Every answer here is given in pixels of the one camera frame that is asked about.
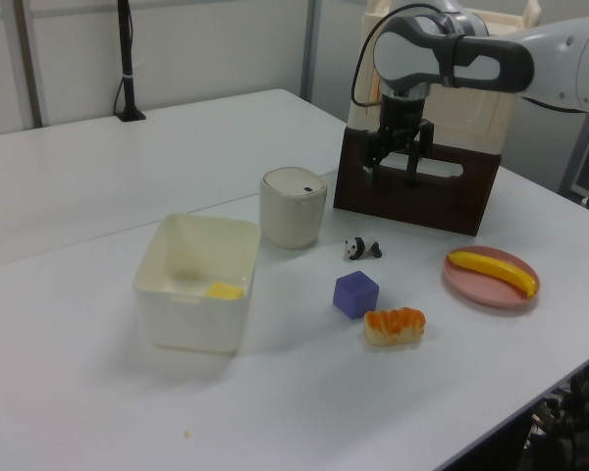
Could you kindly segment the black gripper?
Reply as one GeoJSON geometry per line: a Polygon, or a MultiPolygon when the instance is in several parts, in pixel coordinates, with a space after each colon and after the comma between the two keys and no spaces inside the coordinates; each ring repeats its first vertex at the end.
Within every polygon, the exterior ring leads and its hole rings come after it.
{"type": "Polygon", "coordinates": [[[418,186],[418,163],[430,157],[433,147],[433,124],[423,119],[425,102],[424,97],[382,95],[379,128],[361,135],[361,166],[369,184],[377,182],[380,164],[395,145],[407,145],[404,184],[418,186]]]}

